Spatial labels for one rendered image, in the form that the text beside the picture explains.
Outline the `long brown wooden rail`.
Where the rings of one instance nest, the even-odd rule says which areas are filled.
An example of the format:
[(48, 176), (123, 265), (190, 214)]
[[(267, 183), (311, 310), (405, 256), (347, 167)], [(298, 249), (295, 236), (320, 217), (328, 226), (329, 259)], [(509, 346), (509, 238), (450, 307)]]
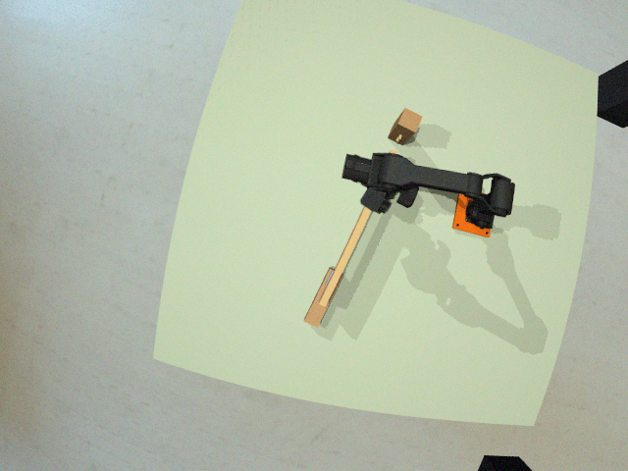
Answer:
[(364, 227), (365, 227), (365, 222), (370, 214), (371, 210), (368, 209), (367, 207), (363, 206), (362, 208), (362, 212), (358, 218), (358, 221), (349, 237), (349, 240), (340, 256), (340, 260), (327, 284), (327, 286), (325, 287), (321, 298), (319, 300), (319, 304), (326, 307), (328, 304), (328, 301), (340, 279), (340, 276), (347, 264), (347, 261), (356, 245), (356, 242), (358, 241)]

